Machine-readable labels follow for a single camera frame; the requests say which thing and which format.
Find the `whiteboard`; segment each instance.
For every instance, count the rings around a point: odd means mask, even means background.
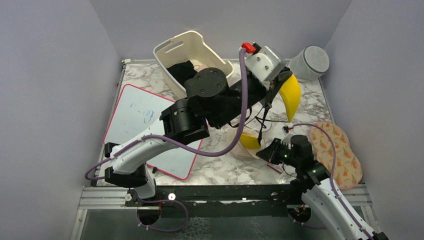
[[[132,84],[124,85],[104,135],[103,144],[127,142],[150,127],[161,116],[162,111],[173,103],[173,100]],[[188,146],[199,149],[201,143],[199,140]],[[185,180],[195,159],[196,154],[176,148],[150,159],[147,164],[177,179]]]

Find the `red connector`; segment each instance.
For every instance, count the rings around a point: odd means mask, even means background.
[[[250,42],[243,43],[241,47],[246,49],[246,53],[248,54],[252,54],[256,51],[256,48]]]

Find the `orange patterned sponge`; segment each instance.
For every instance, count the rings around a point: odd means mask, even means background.
[[[337,161],[334,179],[338,187],[340,189],[353,188],[362,179],[363,171],[361,163],[352,152],[346,133],[331,122],[319,121],[315,125],[324,129],[334,142]],[[316,127],[310,128],[309,136],[315,149],[316,159],[331,172],[334,152],[328,137]]]

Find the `white cylindrical container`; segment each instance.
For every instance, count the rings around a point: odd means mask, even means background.
[[[329,56],[319,46],[308,46],[288,63],[299,82],[318,79],[330,66]]]

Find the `screw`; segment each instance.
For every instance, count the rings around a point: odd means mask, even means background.
[[[125,195],[124,199],[125,199],[125,201],[129,202],[133,199],[133,196],[131,196],[131,194],[128,193],[127,195]]]

